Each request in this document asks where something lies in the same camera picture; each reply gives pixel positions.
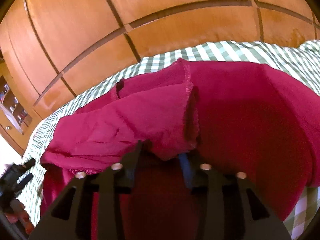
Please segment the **red long-sleeve garment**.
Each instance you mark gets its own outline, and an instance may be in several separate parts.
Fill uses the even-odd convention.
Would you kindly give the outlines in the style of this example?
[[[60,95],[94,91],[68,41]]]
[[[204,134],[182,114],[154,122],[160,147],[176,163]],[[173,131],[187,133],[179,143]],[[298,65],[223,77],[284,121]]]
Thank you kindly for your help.
[[[124,239],[196,239],[200,203],[184,153],[248,179],[284,223],[304,187],[319,185],[319,96],[250,62],[178,59],[123,79],[58,122],[40,161],[41,217],[73,178],[104,172],[138,142],[132,191],[119,195]]]

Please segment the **green white checkered bedspread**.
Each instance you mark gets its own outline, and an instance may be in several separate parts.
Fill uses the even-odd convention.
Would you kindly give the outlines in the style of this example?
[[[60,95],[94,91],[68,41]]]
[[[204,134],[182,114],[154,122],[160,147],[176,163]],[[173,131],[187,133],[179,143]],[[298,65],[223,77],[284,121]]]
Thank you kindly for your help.
[[[106,94],[122,78],[157,72],[170,66],[179,58],[189,61],[249,61],[268,64],[274,69],[290,74],[317,94],[319,93],[319,40],[306,41],[298,48],[280,47],[276,44],[260,41],[206,42],[195,47],[143,57],[139,63],[108,77],[57,109],[53,114],[42,120],[32,132],[22,161],[26,162],[31,158],[36,160],[35,166],[31,168],[33,179],[22,190],[18,200],[25,205],[25,210],[33,225],[37,225],[41,217],[42,185],[46,172],[40,165],[40,157],[52,140],[58,121]]]

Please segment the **wooden shelf with items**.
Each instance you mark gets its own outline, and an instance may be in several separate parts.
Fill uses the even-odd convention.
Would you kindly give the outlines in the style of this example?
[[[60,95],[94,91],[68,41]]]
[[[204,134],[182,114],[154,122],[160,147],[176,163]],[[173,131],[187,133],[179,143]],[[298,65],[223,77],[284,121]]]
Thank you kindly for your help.
[[[5,129],[9,130],[14,127],[21,135],[24,135],[33,119],[18,101],[3,75],[0,78],[0,87],[1,111],[11,123],[11,126]]]

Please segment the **wooden panelled wardrobe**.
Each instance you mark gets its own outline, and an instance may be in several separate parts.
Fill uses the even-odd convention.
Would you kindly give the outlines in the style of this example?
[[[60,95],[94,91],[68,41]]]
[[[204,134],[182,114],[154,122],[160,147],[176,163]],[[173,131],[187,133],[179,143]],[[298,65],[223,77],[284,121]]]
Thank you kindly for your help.
[[[145,56],[204,42],[296,47],[319,38],[319,0],[1,0],[1,75],[32,117],[1,135],[23,154],[53,111]]]

